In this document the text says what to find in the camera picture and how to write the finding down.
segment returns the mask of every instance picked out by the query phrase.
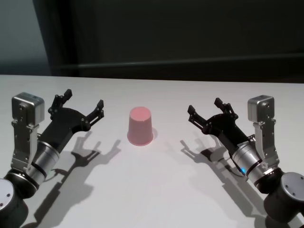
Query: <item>gray wall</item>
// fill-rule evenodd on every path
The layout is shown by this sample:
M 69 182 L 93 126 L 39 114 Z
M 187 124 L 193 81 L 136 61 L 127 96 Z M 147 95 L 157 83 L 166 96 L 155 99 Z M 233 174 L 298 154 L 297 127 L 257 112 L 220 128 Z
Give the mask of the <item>gray wall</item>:
M 49 75 L 32 0 L 0 0 L 0 74 Z

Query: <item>tabletop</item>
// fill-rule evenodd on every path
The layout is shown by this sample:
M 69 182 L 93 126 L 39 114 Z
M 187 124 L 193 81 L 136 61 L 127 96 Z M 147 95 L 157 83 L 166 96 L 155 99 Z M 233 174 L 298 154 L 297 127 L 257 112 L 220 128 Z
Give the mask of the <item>tabletop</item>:
M 65 107 L 86 115 L 103 99 L 105 117 L 66 145 L 47 180 L 26 200 L 24 228 L 299 228 L 304 223 L 300 215 L 281 226 L 266 217 L 265 195 L 240 177 L 226 149 L 188 122 L 187 113 L 193 105 L 205 118 L 219 114 L 213 104 L 219 97 L 238 114 L 238 127 L 252 135 L 248 99 L 273 96 L 279 166 L 303 174 L 304 85 L 0 76 L 2 177 L 14 149 L 11 98 L 28 92 L 45 100 L 41 133 L 51 121 L 47 109 L 54 95 L 68 88 L 73 96 Z M 152 113 L 154 139 L 143 147 L 127 139 L 129 112 L 136 106 Z

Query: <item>blue light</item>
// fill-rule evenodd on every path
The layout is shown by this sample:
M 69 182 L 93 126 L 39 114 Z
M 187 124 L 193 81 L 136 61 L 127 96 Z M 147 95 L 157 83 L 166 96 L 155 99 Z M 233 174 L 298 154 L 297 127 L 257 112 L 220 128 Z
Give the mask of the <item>blue light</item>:
M 242 171 L 242 174 L 245 174 L 245 173 L 246 173 L 245 168 L 241 168 L 241 171 Z

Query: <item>pink cup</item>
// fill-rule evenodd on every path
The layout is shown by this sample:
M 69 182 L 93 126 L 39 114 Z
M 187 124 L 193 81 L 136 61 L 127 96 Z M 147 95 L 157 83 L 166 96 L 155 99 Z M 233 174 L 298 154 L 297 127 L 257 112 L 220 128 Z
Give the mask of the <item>pink cup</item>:
M 151 112 L 146 107 L 131 110 L 128 140 L 136 146 L 148 145 L 153 140 Z

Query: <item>metal bracket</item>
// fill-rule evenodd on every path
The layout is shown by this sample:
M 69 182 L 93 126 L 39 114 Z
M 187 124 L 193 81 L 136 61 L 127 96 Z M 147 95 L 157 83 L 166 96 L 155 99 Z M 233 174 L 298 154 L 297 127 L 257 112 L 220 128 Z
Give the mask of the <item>metal bracket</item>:
M 277 166 L 275 147 L 275 99 L 261 95 L 248 100 L 248 119 L 255 128 L 256 151 L 268 167 Z
M 37 151 L 37 129 L 44 120 L 44 100 L 28 93 L 18 94 L 12 98 L 12 115 L 15 150 L 11 167 L 27 172 Z

